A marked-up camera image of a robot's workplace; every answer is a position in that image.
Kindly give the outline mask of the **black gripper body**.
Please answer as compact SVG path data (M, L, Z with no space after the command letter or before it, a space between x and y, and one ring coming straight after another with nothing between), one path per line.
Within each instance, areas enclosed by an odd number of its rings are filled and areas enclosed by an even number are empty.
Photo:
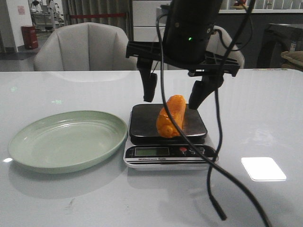
M213 31L213 23L167 22L158 42L129 41L125 56L136 57L140 71L149 71L153 61L161 61L188 70L191 77L214 77L220 71L236 76L236 60L207 51Z

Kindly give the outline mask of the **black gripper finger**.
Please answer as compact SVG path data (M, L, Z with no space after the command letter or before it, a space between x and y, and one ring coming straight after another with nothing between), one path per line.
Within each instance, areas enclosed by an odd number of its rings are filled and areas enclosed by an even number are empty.
M155 95L157 85L157 74L152 72L153 60L138 58L137 69L141 75L143 83L143 100L152 102Z
M224 82L223 76L202 76L201 80L194 82L188 105L190 109L197 110L201 103Z

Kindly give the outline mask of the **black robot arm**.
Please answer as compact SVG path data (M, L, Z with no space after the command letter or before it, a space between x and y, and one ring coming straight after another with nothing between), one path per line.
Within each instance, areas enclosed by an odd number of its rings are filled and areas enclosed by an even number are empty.
M151 102L154 98L157 84L157 75L152 73L154 61L188 70L191 77L202 77L193 85L190 109L197 109L223 84L224 73L236 75L240 68L236 60L206 50L221 3L220 0L173 0L161 41L128 42L126 57L137 57L144 101Z

